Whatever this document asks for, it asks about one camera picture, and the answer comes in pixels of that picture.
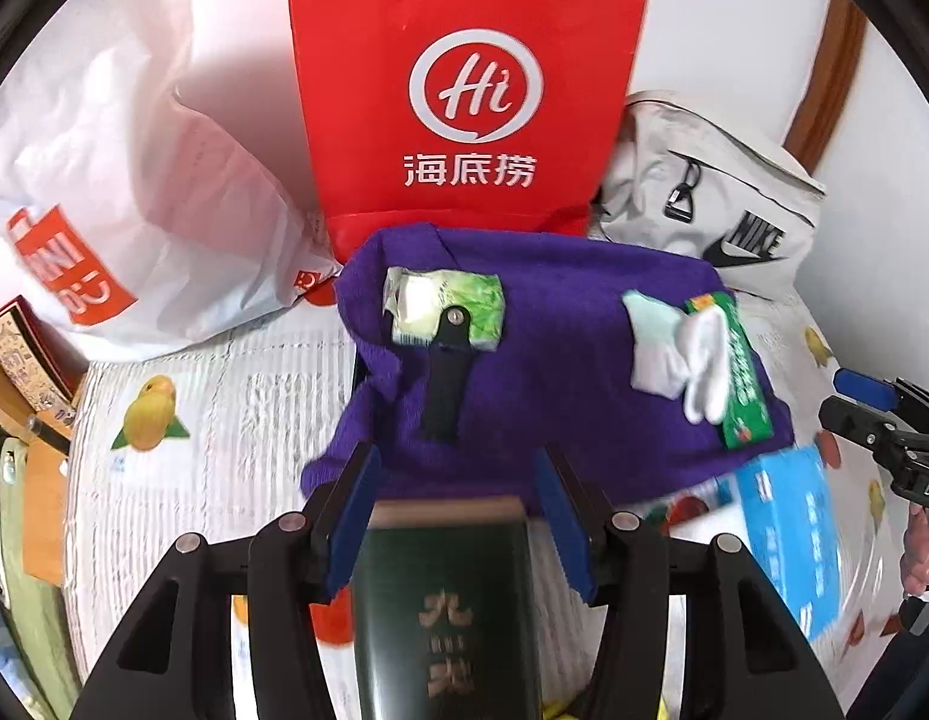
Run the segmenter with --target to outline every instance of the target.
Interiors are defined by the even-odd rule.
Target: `dark green book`
[[[362,720],[540,718],[519,500],[379,503],[352,598]]]

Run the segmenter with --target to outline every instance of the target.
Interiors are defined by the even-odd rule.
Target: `white circle logo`
[[[432,111],[425,91],[425,83],[434,63],[451,49],[469,44],[493,46],[513,57],[524,73],[525,86],[527,86],[524,101],[518,106],[514,116],[486,135],[482,135],[474,129],[458,129],[452,127],[448,122],[442,121]],[[479,69],[480,78],[477,81],[471,81],[469,76],[471,76],[472,71],[475,70],[475,66],[479,62],[480,54],[473,52],[458,72],[458,77],[453,86],[437,95],[439,100],[446,101],[445,119],[453,121],[458,117],[458,108],[465,94],[471,95],[467,106],[467,112],[471,116],[479,114],[485,97],[487,98],[487,110],[492,114],[504,113],[512,107],[512,103],[504,102],[504,96],[509,90],[510,71],[508,69],[499,70],[497,62],[489,62],[483,68],[483,71]],[[462,29],[435,40],[418,57],[413,69],[411,69],[410,79],[408,80],[410,106],[418,119],[421,119],[421,124],[424,124],[435,135],[440,135],[446,140],[456,141],[457,143],[491,143],[513,135],[527,124],[537,112],[542,95],[544,95],[544,74],[541,73],[541,66],[538,64],[537,59],[521,41],[494,29]]]

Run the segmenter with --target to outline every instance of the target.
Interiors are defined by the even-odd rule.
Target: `green cloth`
[[[28,447],[7,439],[1,450],[1,552],[10,599],[10,629],[41,692],[58,720],[71,716],[79,694],[61,591],[25,573],[22,560],[25,464]],[[13,464],[5,473],[5,465]]]

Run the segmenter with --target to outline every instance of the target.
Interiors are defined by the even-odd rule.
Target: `blue cloth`
[[[477,354],[455,446],[417,436],[428,351],[390,341],[390,319],[381,315],[389,266],[500,276],[504,336],[497,351]],[[642,247],[429,224],[381,230],[336,284],[341,318],[369,375],[327,452],[305,467],[303,493],[336,479],[359,440],[381,449],[381,498],[515,494],[535,512],[533,453],[546,442],[559,443],[578,476],[614,504],[671,493],[787,447],[789,410],[756,355],[774,437],[744,449],[727,450],[712,425],[688,423],[679,400],[631,389],[634,336],[621,295],[640,290],[683,308],[722,289],[707,263]]]

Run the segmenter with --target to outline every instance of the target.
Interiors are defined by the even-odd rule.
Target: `nike swoosh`
[[[782,257],[771,257],[769,255],[759,256],[757,254],[750,254],[742,248],[736,247],[736,245],[728,244],[726,239],[726,235],[721,236],[709,245],[709,247],[704,250],[701,259],[711,263],[715,268],[736,268],[741,265],[758,265],[760,263],[772,263],[776,260],[783,259]],[[728,254],[727,251],[724,250],[724,247],[731,247],[733,250],[741,252],[741,254]]]

